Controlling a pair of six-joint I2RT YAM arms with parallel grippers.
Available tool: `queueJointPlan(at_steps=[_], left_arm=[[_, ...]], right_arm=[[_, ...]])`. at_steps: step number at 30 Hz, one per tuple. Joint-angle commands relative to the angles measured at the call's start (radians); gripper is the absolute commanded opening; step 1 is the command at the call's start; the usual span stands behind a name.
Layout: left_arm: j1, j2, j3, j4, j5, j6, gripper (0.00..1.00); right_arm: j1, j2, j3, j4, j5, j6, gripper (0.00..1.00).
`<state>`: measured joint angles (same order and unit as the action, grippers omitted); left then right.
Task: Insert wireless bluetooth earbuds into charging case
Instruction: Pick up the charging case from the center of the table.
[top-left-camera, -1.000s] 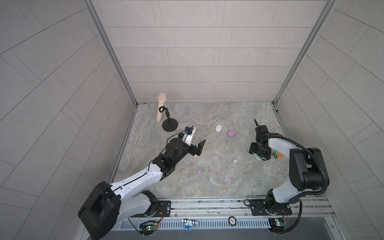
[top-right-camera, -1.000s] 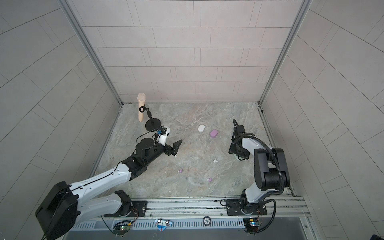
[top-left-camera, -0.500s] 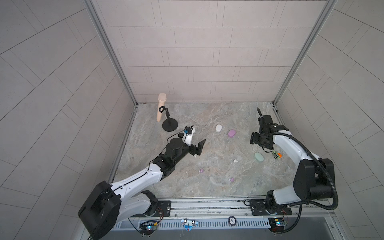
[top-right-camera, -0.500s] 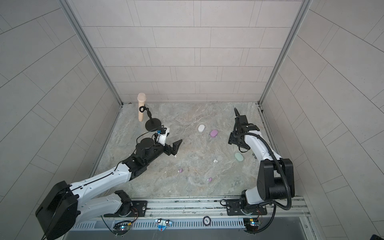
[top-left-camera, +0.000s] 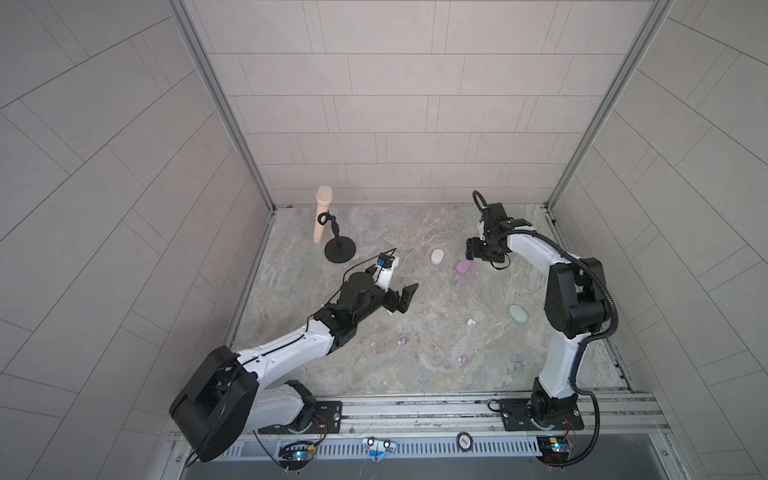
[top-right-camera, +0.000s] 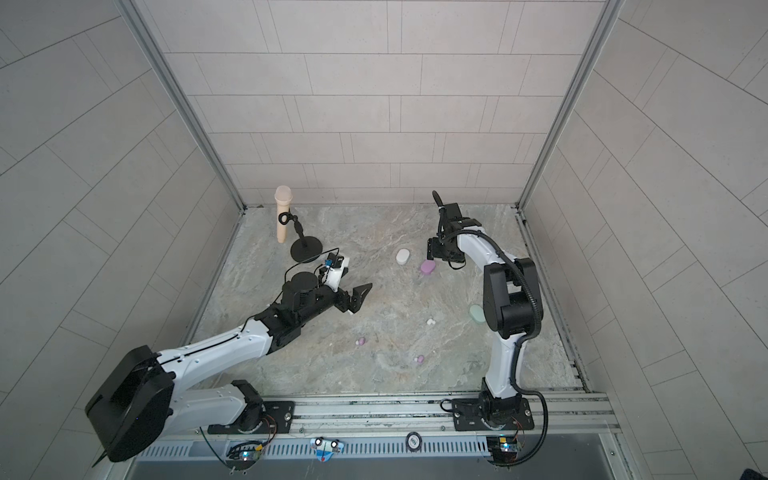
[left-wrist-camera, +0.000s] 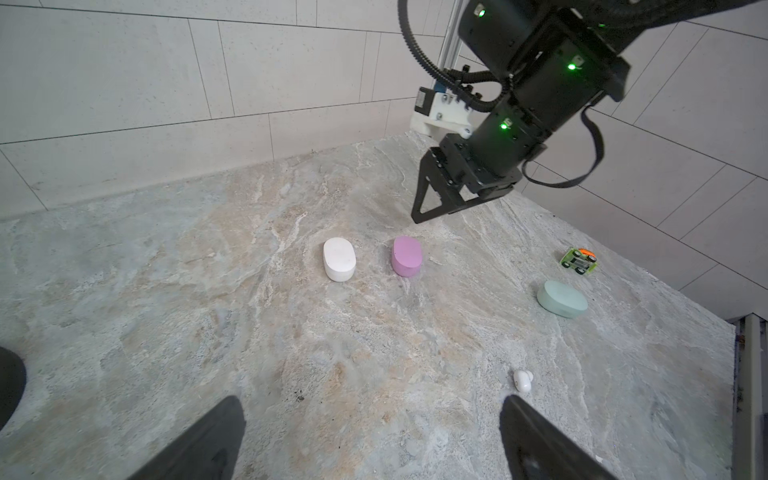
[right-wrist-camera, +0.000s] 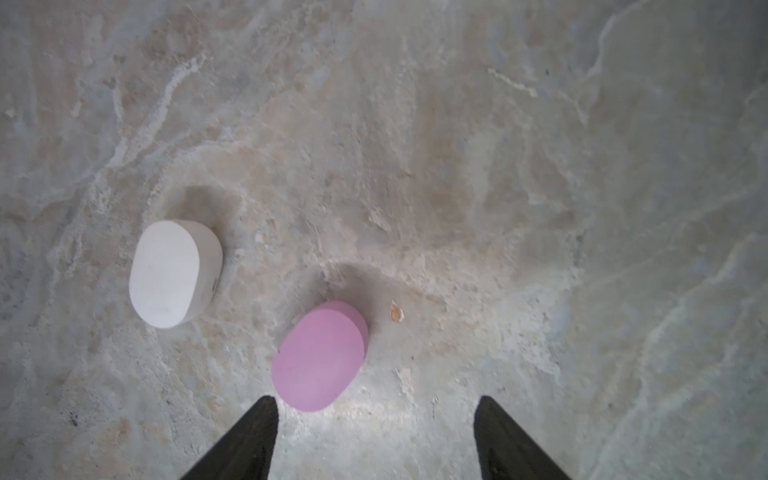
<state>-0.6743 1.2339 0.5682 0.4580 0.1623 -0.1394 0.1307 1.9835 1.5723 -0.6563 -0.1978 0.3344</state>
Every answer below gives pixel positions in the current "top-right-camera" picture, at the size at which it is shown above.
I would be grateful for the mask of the mint green earbud case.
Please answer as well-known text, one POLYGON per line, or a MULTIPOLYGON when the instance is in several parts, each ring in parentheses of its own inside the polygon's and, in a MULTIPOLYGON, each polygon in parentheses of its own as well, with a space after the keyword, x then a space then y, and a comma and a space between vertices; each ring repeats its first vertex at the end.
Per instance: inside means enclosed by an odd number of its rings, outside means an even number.
POLYGON ((485 324, 486 319, 484 315, 483 308, 478 304, 473 304, 469 308, 469 315, 470 318, 478 324, 485 324))

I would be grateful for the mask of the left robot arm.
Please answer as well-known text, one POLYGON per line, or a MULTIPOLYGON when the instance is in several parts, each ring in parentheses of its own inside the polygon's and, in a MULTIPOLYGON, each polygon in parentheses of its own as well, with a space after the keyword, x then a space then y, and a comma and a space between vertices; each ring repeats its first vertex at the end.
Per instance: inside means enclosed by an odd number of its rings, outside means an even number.
POLYGON ((86 405, 85 413, 113 463, 129 460, 158 438, 220 425, 251 432, 261 424, 262 399, 245 380, 213 389, 197 384, 233 366, 275 353, 330 308, 356 313, 371 284, 345 291, 310 272, 284 283, 278 300, 222 334, 154 352, 126 353, 86 405))

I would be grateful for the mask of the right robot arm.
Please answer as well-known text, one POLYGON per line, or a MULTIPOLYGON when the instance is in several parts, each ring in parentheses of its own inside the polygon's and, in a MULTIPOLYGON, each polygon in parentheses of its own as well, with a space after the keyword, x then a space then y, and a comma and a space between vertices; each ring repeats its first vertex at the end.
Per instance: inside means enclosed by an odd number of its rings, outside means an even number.
POLYGON ((456 203, 438 208, 437 233, 427 243, 427 258, 454 269, 474 262, 483 276, 482 313, 495 333, 491 360, 476 401, 452 408, 468 420, 478 418, 489 429, 534 427, 527 398, 534 392, 519 385, 517 375, 526 342, 536 338, 543 319, 542 296, 535 263, 505 252, 481 223, 462 214, 456 203))

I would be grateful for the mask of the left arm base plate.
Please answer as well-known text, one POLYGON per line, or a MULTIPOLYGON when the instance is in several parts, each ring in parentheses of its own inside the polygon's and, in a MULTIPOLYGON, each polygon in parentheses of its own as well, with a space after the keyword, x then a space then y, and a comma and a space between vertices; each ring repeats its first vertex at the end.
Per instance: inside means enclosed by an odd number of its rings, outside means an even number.
POLYGON ((206 433, 212 435, 273 435, 290 431, 295 403, 267 401, 259 406, 246 406, 230 424, 209 425, 206 433))

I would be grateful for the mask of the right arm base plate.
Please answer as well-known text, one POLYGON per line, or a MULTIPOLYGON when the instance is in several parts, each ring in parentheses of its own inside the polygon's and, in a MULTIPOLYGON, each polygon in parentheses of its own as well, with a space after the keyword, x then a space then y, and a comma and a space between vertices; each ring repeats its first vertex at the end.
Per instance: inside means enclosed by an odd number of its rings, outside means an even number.
POLYGON ((507 399, 453 399, 450 412, 456 431, 526 431, 535 428, 529 402, 520 395, 507 399))

